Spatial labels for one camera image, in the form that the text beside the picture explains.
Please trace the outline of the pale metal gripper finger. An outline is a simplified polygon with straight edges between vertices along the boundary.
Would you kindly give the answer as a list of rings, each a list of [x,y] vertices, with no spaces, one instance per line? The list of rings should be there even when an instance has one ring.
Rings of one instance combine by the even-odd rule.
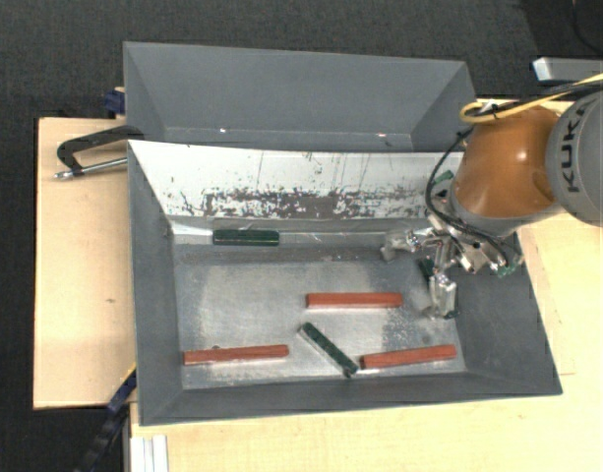
[[[456,283],[444,273],[436,273],[428,278],[432,300],[429,314],[435,318],[452,319],[456,316]]]
[[[416,238],[412,231],[390,231],[385,235],[384,244],[381,247],[384,261],[393,261],[399,251],[410,254],[416,252]]]

